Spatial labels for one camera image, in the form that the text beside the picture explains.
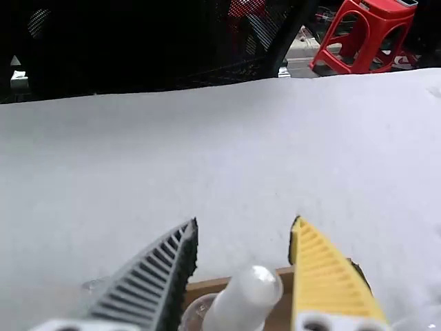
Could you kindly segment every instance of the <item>small white object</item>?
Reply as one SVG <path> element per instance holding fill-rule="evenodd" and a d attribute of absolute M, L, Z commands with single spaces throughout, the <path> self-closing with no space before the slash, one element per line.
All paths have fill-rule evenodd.
<path fill-rule="evenodd" d="M 205 315 L 203 331 L 258 331 L 283 293 L 273 270 L 253 265 L 232 277 Z"/>

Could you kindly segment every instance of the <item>stool leg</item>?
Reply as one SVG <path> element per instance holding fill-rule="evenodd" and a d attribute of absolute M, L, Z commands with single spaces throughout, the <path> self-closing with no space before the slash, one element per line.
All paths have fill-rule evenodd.
<path fill-rule="evenodd" d="M 340 55 L 342 57 L 353 58 L 357 51 L 361 49 L 361 46 L 367 38 L 367 28 L 361 17 L 358 18 L 357 22 L 352 28 L 352 31 L 347 36 L 347 39 L 342 43 L 342 48 L 340 50 Z"/>

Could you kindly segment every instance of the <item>white fabric surface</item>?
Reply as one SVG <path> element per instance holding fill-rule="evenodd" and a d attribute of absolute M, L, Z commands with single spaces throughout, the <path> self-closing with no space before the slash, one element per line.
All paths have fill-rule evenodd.
<path fill-rule="evenodd" d="M 300 213 L 390 321 L 439 302 L 440 128 L 439 69 L 1 106 L 2 328 L 68 312 L 193 216 L 193 281 L 286 266 Z"/>

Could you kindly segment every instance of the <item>black chair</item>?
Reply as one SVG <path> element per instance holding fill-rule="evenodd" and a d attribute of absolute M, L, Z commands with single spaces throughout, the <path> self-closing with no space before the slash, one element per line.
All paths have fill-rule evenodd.
<path fill-rule="evenodd" d="M 0 5 L 12 17 L 11 28 L 0 35 L 11 49 L 0 52 L 17 55 L 31 91 L 43 99 L 238 83 L 277 77 L 316 5 L 316 0 L 21 0 Z"/>

